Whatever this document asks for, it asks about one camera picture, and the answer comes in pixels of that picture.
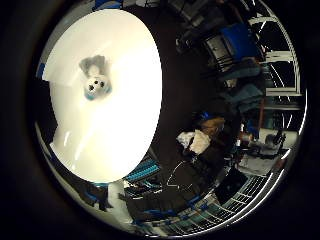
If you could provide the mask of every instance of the chair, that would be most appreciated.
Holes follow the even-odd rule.
[[[123,8],[123,0],[96,0],[95,5],[92,8],[92,11],[96,11],[102,5],[109,2],[112,4],[103,6],[101,9],[122,9]]]
[[[236,23],[221,29],[221,34],[234,61],[244,57],[261,57],[261,51],[254,42],[252,33],[243,23]]]

